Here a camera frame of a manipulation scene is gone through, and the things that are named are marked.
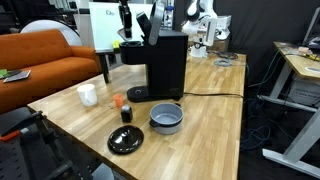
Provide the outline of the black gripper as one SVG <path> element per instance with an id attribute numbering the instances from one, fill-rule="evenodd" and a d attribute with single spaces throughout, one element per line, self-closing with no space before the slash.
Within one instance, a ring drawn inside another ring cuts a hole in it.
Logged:
<path id="1" fill-rule="evenodd" d="M 132 37 L 132 19 L 131 19 L 131 12 L 128 5 L 128 0 L 119 0 L 119 16 L 121 19 L 122 26 L 124 27 L 125 37 L 131 38 Z"/>

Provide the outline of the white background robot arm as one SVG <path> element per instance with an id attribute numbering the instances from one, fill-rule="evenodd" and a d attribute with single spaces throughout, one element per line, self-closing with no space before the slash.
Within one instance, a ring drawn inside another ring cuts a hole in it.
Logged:
<path id="1" fill-rule="evenodd" d="M 192 0 L 187 9 L 187 21 L 182 26 L 180 36 L 195 36 L 194 45 L 191 47 L 193 57 L 205 57 L 206 47 L 212 46 L 214 39 L 226 39 L 230 31 L 231 16 L 218 16 L 213 10 L 214 0 Z M 127 0 L 119 0 L 118 6 L 123 28 L 118 34 L 123 38 L 124 46 L 131 43 L 132 38 L 132 14 Z M 136 20 L 143 31 L 143 42 L 141 46 L 151 52 L 163 50 L 170 52 L 173 43 L 176 42 L 175 31 L 164 31 L 160 29 L 164 18 L 165 7 L 155 2 L 152 6 L 150 17 L 147 18 L 143 12 L 136 15 Z"/>

